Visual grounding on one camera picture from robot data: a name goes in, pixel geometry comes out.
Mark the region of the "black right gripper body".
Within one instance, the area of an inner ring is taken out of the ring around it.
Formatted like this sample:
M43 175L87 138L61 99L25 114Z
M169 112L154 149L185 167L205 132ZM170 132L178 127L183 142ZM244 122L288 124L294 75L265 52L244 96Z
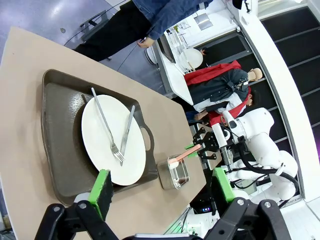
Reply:
M220 147L214 133L206 133L204 136L205 151L218 152Z

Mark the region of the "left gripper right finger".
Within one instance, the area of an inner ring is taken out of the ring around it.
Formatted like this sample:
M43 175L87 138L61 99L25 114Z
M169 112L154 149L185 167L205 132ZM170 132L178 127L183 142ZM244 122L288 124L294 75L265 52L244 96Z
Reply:
M225 171L213 170L211 191L219 219L205 240L290 240L291 236L278 204L272 199L253 203L235 197Z

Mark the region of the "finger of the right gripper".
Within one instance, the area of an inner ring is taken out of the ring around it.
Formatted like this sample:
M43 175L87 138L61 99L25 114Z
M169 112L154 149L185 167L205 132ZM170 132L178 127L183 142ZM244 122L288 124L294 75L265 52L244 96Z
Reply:
M215 153L212 153L211 155L207 154L207 151L195 151L187 156L190 157L199 157L201 160L217 160L217 155Z
M193 141L190 145L186 146L184 149L188 150L195 145L201 145L202 148L205 148L205 135L213 134L212 130L206 130L204 127L200 127L195 134L193 135Z

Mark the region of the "person's right hand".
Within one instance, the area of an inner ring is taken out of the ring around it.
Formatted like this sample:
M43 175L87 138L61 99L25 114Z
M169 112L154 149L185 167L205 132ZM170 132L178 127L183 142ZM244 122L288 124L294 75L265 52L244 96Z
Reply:
M151 39L150 37L145 37L143 39L138 40L136 43L140 48L149 48L153 45L155 41Z

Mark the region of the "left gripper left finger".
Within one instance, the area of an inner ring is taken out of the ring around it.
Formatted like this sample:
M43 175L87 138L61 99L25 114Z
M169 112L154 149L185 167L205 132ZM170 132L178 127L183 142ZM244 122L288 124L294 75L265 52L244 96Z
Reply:
M72 240L77 233L88 233L92 240L117 240L106 223L106 216L114 194L109 170L100 170L85 200L69 207L50 204L40 222L36 240Z

